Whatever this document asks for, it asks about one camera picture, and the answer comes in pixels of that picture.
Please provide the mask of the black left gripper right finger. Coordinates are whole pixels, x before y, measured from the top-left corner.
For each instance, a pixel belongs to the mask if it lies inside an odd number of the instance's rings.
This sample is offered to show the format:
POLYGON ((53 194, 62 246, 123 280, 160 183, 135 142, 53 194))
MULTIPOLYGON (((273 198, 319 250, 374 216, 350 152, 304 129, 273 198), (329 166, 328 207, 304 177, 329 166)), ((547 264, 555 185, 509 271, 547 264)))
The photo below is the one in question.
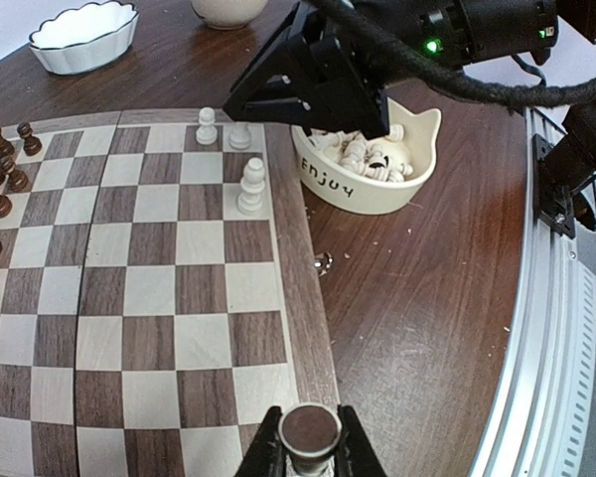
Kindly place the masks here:
POLYGON ((334 454, 334 475, 341 477, 385 477, 361 421, 350 405, 339 405, 341 439, 334 454))

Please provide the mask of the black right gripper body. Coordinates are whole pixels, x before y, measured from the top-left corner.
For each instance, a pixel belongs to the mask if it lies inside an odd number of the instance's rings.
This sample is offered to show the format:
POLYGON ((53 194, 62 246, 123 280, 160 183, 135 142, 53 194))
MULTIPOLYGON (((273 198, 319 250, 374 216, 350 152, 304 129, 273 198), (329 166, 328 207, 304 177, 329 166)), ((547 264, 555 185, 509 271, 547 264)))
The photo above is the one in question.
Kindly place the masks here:
POLYGON ((388 100, 353 42, 303 1, 259 49, 229 90, 234 121, 277 122, 328 132, 389 132, 388 100))

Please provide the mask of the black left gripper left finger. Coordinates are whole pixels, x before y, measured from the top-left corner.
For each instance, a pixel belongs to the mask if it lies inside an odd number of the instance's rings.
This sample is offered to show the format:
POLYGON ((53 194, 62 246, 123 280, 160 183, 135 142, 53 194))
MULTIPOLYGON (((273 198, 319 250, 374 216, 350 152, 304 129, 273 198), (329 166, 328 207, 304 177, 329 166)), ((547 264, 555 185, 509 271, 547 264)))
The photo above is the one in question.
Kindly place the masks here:
POLYGON ((280 406, 272 406, 250 443, 235 477, 285 477, 286 452, 278 435, 280 406))

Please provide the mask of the white pawn chess piece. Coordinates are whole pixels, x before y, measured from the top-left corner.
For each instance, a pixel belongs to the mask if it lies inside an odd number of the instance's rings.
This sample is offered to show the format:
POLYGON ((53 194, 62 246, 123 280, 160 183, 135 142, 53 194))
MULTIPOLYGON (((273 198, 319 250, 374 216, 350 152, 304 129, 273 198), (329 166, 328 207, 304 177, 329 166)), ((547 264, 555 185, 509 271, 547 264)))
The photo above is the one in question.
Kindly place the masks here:
POLYGON ((212 145, 218 140, 216 128, 216 113, 211 107, 203 107, 199 111, 199 127, 195 133, 197 143, 200 145, 212 145))

